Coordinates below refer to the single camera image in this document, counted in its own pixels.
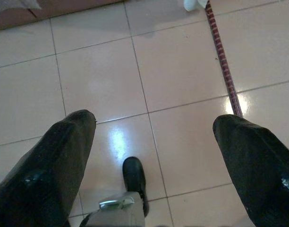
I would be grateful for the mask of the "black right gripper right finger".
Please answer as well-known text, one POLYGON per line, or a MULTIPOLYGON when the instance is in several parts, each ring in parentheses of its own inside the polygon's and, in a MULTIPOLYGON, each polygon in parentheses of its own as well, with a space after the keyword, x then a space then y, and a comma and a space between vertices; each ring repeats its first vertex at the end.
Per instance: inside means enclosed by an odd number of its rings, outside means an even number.
POLYGON ((213 133, 232 183, 257 227, 289 227, 289 149, 267 128, 232 114, 213 133))

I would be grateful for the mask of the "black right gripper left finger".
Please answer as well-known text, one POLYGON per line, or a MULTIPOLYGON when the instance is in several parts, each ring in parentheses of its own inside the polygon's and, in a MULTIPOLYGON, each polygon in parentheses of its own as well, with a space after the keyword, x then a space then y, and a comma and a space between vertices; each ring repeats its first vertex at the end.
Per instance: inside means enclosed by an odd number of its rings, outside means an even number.
POLYGON ((52 125, 0 183, 0 227, 67 227, 96 128, 88 110, 52 125))

